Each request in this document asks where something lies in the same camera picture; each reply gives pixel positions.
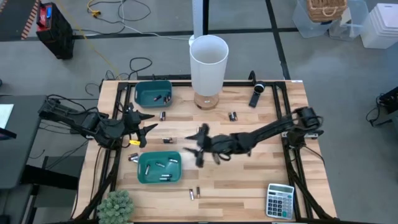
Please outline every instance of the wicker basket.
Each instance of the wicker basket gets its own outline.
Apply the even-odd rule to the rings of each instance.
[[[313,22],[339,19],[347,8],[347,0],[307,0],[308,15]]]

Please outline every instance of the wooden table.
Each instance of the wooden table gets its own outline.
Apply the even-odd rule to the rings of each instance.
[[[112,115],[118,82],[104,82],[98,108]],[[307,106],[307,96],[302,82],[286,81],[291,109]],[[195,134],[202,123],[210,125],[210,136],[236,132],[250,132],[277,119],[271,88],[266,88],[256,108],[248,106],[252,87],[224,87],[220,102],[210,111],[198,109],[193,103],[191,87],[173,87],[173,104],[169,108],[142,109],[134,103],[135,109],[142,113],[154,114],[155,118],[146,120],[145,126],[159,125],[147,135],[145,148],[130,146],[122,150],[116,189],[128,190],[134,201],[133,222],[271,222],[276,220],[265,214],[266,191],[269,183],[288,184],[284,154],[280,136],[260,142],[251,157],[232,155],[229,162],[221,161],[218,166],[211,154],[205,155],[205,166],[195,166],[195,158],[182,147],[196,148],[195,141],[184,137]],[[282,111],[283,98],[279,94]],[[159,121],[159,113],[166,111],[166,121]],[[228,113],[235,111],[237,122],[230,122]],[[163,144],[162,138],[171,137],[175,144]],[[320,153],[316,140],[307,140],[307,145]],[[81,172],[79,198],[75,217],[88,205],[93,184],[98,145],[90,142],[85,163]],[[177,184],[143,185],[137,179],[137,164],[129,162],[127,155],[150,151],[178,151],[183,160],[183,175]],[[99,154],[94,191],[98,186],[105,150]],[[336,215],[328,185],[325,168],[319,157],[306,149],[301,150],[303,168],[309,191],[317,202],[331,216]],[[200,199],[191,200],[188,190],[196,187],[201,190]],[[298,200],[302,217],[305,207],[302,194],[298,190]]]

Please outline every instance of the concrete floor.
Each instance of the concrete floor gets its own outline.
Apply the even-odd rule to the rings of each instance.
[[[139,22],[128,22],[143,32],[192,30],[191,3],[187,0],[142,0],[152,14]],[[61,0],[69,13],[85,29],[112,32],[108,26],[86,14],[85,2]],[[210,29],[270,28],[264,0],[211,0]],[[293,0],[271,0],[278,27],[294,27]],[[379,1],[367,1],[369,10]],[[103,8],[103,14],[116,20],[117,4]],[[125,5],[126,17],[139,17],[143,11],[133,2]],[[230,56],[227,79],[247,79],[255,70],[262,79],[283,79],[272,33],[223,34]],[[387,50],[365,49],[360,38],[354,42],[332,40],[327,36],[303,39],[298,32],[280,33],[292,79],[303,80],[310,105],[325,117],[325,134],[320,146],[335,202],[342,220],[396,223],[398,210],[397,133],[388,124],[372,128],[365,120],[374,99],[398,85],[398,44]],[[184,40],[158,37],[92,40],[96,49],[117,66],[129,71],[133,57],[149,57],[154,64],[140,74],[190,73],[188,44]],[[84,40],[76,40],[73,60],[56,60],[38,41],[0,42],[0,94],[59,94],[70,98],[95,98],[85,93],[88,82],[99,83],[108,65]],[[134,64],[141,67],[144,62]],[[96,101],[83,101],[92,106]],[[39,132],[32,156],[46,149],[47,156],[60,156],[79,146],[79,136]],[[76,156],[84,156],[85,150]],[[41,166],[43,157],[29,163]],[[40,208],[35,223],[66,220],[72,204]]]

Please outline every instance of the succulent plant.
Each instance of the succulent plant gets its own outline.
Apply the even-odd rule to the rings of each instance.
[[[97,206],[99,224],[126,224],[134,210],[134,205],[127,190],[108,193]]]

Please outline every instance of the wooden lamp base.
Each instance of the wooden lamp base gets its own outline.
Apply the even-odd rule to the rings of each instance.
[[[201,96],[198,93],[195,93],[193,100],[199,109],[211,110],[217,106],[219,99],[218,94],[214,96]]]

